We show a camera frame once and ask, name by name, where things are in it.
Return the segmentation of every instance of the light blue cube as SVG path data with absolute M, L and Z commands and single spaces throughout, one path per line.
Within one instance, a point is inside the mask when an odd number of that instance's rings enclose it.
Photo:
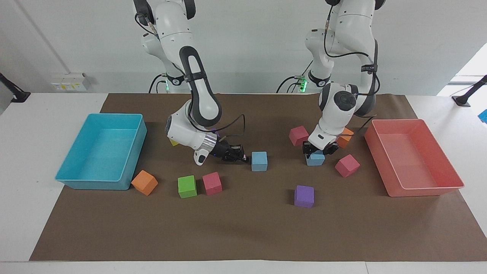
M 308 166 L 320 166 L 323 164 L 324 161 L 325 161 L 325 155 L 323 154 L 323 151 L 321 151 L 321 150 L 313 152 L 309 156 L 309 158 L 306 158 L 306 164 Z
M 252 152 L 252 171 L 267 171 L 267 152 Z
M 480 121 L 487 123 L 487 109 L 479 114 Z

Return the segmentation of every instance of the orange cube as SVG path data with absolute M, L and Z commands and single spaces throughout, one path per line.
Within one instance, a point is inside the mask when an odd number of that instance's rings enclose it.
M 348 128 L 345 128 L 343 130 L 342 134 L 353 135 L 354 132 L 349 130 Z M 340 136 L 340 137 L 338 137 L 338 139 L 337 139 L 338 146 L 341 148 L 345 148 L 348 145 L 348 142 L 350 141 L 351 138 L 352 138 L 352 136 Z
M 157 180 L 154 176 L 150 175 L 146 171 L 142 170 L 132 181 L 132 185 L 136 190 L 142 192 L 143 194 L 149 196 L 149 194 L 157 186 Z

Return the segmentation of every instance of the white wall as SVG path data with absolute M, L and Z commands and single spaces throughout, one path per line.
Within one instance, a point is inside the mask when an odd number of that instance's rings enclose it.
M 324 26 L 329 9 L 323 0 L 196 6 L 190 23 L 197 48 L 213 91 L 222 93 L 274 92 L 285 77 L 300 74 L 311 60 L 304 36 Z M 373 25 L 382 92 L 436 95 L 487 42 L 485 14 L 483 0 L 387 1 Z M 39 77 L 69 70 L 86 73 L 95 92 L 147 92 L 164 71 L 139 44 L 144 32 L 133 21 L 132 0 L 3 0 L 0 30 L 0 42 L 14 45 L 2 48 L 0 70 L 32 91 L 51 91 Z M 333 80 L 358 82 L 359 70 L 357 58 L 345 57 Z M 27 71 L 36 76 L 25 77 Z

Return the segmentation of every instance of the foam cube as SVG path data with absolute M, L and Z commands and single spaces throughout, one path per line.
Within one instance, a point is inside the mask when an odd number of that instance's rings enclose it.
M 213 195 L 222 192 L 222 182 L 218 172 L 203 176 L 203 184 L 205 185 L 206 195 Z
M 154 178 L 154 176 L 142 170 L 133 179 L 132 185 L 135 187 L 136 190 L 142 192 L 146 196 L 149 196 L 149 194 L 157 186 L 157 180 Z
M 348 128 L 345 128 L 343 130 L 342 134 L 353 135 L 354 132 L 349 130 Z M 341 148 L 345 148 L 348 145 L 348 142 L 350 141 L 351 138 L 352 138 L 352 136 L 340 136 L 340 137 L 338 137 L 338 139 L 337 139 L 338 146 Z
M 311 208 L 315 203 L 315 189 L 309 186 L 297 186 L 294 191 L 294 205 Z
M 309 133 L 303 126 L 295 127 L 289 132 L 289 139 L 295 147 L 301 146 L 304 141 L 308 140 L 308 137 Z
M 335 166 L 335 168 L 344 178 L 352 175 L 355 171 L 357 171 L 359 167 L 360 164 L 351 154 L 343 157 L 340 161 L 338 161 L 337 165 Z
M 252 171 L 267 171 L 267 152 L 252 152 Z
M 186 176 L 178 178 L 178 192 L 181 198 L 195 197 L 196 193 L 196 181 L 194 176 Z
M 175 146 L 179 145 L 179 143 L 178 143 L 178 142 L 176 142 L 176 141 L 175 141 L 175 140 L 173 140 L 173 139 L 169 139 L 169 141 L 171 142 L 171 145 L 172 145 L 173 147 L 175 147 Z
M 487 123 L 487 109 L 479 114 L 480 121 Z
M 323 164 L 324 161 L 325 161 L 325 155 L 323 154 L 323 151 L 321 151 L 321 150 L 313 152 L 309 156 L 309 158 L 306 158 L 306 164 L 308 166 L 320 166 Z

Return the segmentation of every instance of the wall socket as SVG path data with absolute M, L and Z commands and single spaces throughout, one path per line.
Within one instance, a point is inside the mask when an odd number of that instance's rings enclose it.
M 51 85 L 55 91 L 87 91 L 91 86 L 84 73 L 57 75 Z

